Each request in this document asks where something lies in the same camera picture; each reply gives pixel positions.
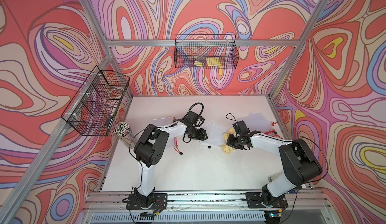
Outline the yellow microfiber cloth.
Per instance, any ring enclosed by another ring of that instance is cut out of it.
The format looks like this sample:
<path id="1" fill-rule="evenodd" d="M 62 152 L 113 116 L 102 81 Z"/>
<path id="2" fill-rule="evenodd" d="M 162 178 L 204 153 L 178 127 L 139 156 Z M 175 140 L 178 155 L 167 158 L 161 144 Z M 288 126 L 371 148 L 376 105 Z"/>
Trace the yellow microfiber cloth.
<path id="1" fill-rule="evenodd" d="M 223 134 L 223 138 L 225 140 L 225 144 L 223 144 L 221 146 L 221 149 L 226 154 L 229 154 L 229 153 L 231 153 L 234 150 L 234 148 L 232 148 L 231 146 L 228 145 L 229 136 L 232 135 L 232 134 L 235 134 L 235 129 L 233 127 L 228 129 L 227 132 Z"/>

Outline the clear mesh document bag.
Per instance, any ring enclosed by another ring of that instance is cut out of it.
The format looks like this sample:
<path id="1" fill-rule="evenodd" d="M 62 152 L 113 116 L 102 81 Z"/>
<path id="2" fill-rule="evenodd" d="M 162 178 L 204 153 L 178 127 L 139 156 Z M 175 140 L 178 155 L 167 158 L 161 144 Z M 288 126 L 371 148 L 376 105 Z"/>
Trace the clear mesh document bag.
<path id="1" fill-rule="evenodd" d="M 158 127 L 167 127 L 172 125 L 175 122 L 176 118 L 172 116 L 168 116 L 166 118 L 158 118 L 152 119 L 151 123 Z M 177 138 L 169 138 L 166 149 L 173 148 L 177 153 L 183 155 L 183 153 L 179 150 Z"/>
<path id="2" fill-rule="evenodd" d="M 208 138 L 206 140 L 200 140 L 199 147 L 214 149 L 226 144 L 224 134 L 227 133 L 227 127 L 204 123 L 202 128 L 206 130 Z"/>
<path id="3" fill-rule="evenodd" d="M 250 112 L 248 116 L 240 118 L 239 121 L 244 121 L 250 131 L 257 130 L 270 136 L 277 134 L 276 130 L 273 128 L 274 122 L 265 118 L 261 113 Z"/>

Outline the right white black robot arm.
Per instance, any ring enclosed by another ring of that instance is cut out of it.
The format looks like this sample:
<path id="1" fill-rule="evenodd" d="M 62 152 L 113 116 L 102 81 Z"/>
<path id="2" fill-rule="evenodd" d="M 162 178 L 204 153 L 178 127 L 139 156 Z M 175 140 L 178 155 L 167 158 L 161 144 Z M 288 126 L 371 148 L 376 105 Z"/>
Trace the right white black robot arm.
<path id="1" fill-rule="evenodd" d="M 251 131 L 244 121 L 233 124 L 233 131 L 225 134 L 226 146 L 236 150 L 262 149 L 280 157 L 283 167 L 276 179 L 261 189 L 261 201 L 269 203 L 285 193 L 321 175 L 323 168 L 307 143 L 302 139 L 283 140 Z"/>

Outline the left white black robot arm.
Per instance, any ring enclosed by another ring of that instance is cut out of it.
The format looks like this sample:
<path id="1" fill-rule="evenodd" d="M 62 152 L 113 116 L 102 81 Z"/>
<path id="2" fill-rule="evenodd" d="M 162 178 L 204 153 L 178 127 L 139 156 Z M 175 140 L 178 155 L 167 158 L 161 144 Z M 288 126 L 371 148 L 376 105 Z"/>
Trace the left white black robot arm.
<path id="1" fill-rule="evenodd" d="M 140 184 L 133 188 L 127 200 L 127 209 L 150 209 L 158 204 L 159 209 L 165 207 L 164 200 L 167 194 L 161 197 L 155 196 L 155 165 L 158 164 L 164 154 L 167 142 L 177 136 L 191 140 L 207 140 L 205 129 L 201 128 L 205 119 L 193 111 L 175 120 L 171 125 L 156 126 L 149 124 L 134 147 L 135 159 L 139 163 Z"/>

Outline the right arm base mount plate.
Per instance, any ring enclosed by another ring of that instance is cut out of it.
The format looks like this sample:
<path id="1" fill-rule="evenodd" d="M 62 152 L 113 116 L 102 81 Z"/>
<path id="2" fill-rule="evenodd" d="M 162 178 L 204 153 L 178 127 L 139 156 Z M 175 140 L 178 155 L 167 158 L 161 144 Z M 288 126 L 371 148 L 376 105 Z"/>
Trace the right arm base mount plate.
<path id="1" fill-rule="evenodd" d="M 245 198 L 242 201 L 246 201 L 250 209 L 286 209 L 288 203 L 285 195 L 279 197 L 273 197 L 269 192 L 247 192 Z"/>

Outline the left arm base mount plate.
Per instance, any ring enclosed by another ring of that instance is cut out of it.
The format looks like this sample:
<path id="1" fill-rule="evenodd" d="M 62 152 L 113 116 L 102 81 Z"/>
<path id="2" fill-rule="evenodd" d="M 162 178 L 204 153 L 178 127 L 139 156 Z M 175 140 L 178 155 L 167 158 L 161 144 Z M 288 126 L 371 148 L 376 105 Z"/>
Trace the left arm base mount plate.
<path id="1" fill-rule="evenodd" d="M 148 196 L 140 193 L 130 194 L 127 202 L 127 210 L 164 210 L 167 208 L 168 194 L 154 193 Z"/>

